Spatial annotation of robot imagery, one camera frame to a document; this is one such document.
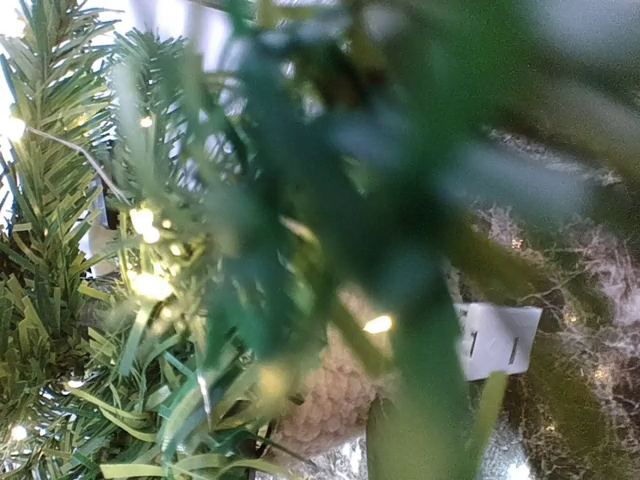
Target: beige knitted fabric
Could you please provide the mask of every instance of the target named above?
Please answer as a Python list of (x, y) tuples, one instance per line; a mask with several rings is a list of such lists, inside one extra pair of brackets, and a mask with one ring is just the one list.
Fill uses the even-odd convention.
[[(375, 316), (364, 296), (353, 289), (345, 291), (342, 300), (362, 325)], [(384, 334), (372, 339), (387, 350)], [(378, 393), (388, 394), (390, 381), (370, 379), (340, 334), (332, 330), (321, 367), (307, 378), (304, 385), (304, 403), (291, 406), (279, 421), (273, 440), (308, 458), (362, 434), (371, 402)], [(276, 450), (271, 452), (271, 456), (281, 464), (293, 460)]]

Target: white paper label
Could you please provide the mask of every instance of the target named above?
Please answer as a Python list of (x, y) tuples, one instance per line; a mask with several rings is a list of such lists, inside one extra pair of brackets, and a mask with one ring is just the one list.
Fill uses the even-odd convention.
[(486, 303), (456, 308), (463, 326), (460, 356), (468, 380), (481, 380), (492, 372), (513, 375), (529, 369), (542, 309)]

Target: thin wire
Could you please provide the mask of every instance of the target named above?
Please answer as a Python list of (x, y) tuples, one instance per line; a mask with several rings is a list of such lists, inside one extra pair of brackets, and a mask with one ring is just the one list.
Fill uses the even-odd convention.
[(98, 164), (96, 159), (93, 158), (91, 156), (91, 154), (89, 152), (87, 152), (84, 148), (82, 148), (80, 145), (76, 145), (75, 143), (71, 143), (71, 142), (63, 140), (61, 138), (55, 137), (53, 135), (50, 135), (48, 133), (41, 132), (40, 130), (37, 130), (37, 129), (33, 128), (33, 127), (27, 127), (27, 130), (29, 130), (30, 132), (35, 133), (36, 135), (39, 135), (41, 137), (48, 138), (49, 140), (53, 140), (55, 142), (61, 143), (62, 145), (66, 146), (66, 147), (69, 147), (70, 149), (75, 150), (76, 152), (81, 153), (82, 155), (84, 155), (85, 158), (87, 159), (87, 161), (89, 162), (89, 164), (93, 167), (93, 169), (100, 176), (100, 178), (102, 178), (102, 180), (104, 180), (104, 183), (109, 187), (109, 189), (113, 192), (113, 194), (116, 197), (118, 197), (118, 200), (120, 200), (121, 202), (123, 202), (127, 206), (131, 206), (131, 204), (127, 200), (127, 197), (125, 196), (124, 192), (122, 190), (120, 190), (118, 187), (116, 187), (115, 183), (113, 183), (113, 181), (109, 178), (109, 176), (102, 170), (102, 168), (100, 167), (100, 165)]

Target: white tag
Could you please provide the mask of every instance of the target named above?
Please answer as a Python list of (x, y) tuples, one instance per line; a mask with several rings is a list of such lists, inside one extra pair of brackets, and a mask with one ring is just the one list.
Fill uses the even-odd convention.
[(486, 303), (456, 307), (463, 325), (460, 356), (467, 380), (488, 378), (492, 372), (513, 375), (529, 369), (542, 309)]

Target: christmas tree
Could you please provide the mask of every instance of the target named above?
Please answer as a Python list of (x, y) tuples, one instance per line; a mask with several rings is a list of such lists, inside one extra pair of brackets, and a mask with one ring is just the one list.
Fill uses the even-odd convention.
[[(233, 22), (216, 72), (188, 40), (95, 45), (113, 25), (77, 0), (22, 3), (24, 35), (2, 38), (6, 131), (24, 132), (2, 159), (0, 478), (287, 475), (260, 457), (295, 454), (274, 422), (312, 401), (335, 338), (393, 384), (371, 407), (370, 478), (475, 478), (507, 380), (466, 381), (452, 295), (544, 307), (507, 408), (533, 392), (528, 421), (551, 418), (574, 463), (635, 478), (556, 335), (613, 320), (562, 226), (635, 233), (635, 44), (546, 48), (516, 2), (475, 3), (216, 2)], [(626, 189), (525, 160), (497, 128)], [(105, 191), (118, 240), (85, 259)], [(493, 203), (524, 229), (506, 246), (478, 215)], [(119, 275), (87, 278), (106, 256)], [(358, 318), (379, 313), (385, 348)]]

